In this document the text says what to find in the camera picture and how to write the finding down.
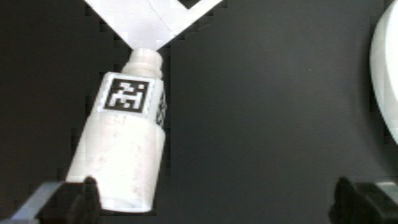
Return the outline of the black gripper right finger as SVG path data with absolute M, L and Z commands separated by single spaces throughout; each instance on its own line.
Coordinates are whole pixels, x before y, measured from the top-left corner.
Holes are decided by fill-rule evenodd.
M 341 177 L 328 210 L 332 224 L 398 224 L 398 183 Z

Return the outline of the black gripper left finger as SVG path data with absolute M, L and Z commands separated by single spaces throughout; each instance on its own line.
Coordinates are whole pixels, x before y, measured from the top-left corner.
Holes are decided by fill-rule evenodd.
M 99 224 L 99 211 L 99 191 L 92 177 L 78 183 L 46 182 L 0 224 Z

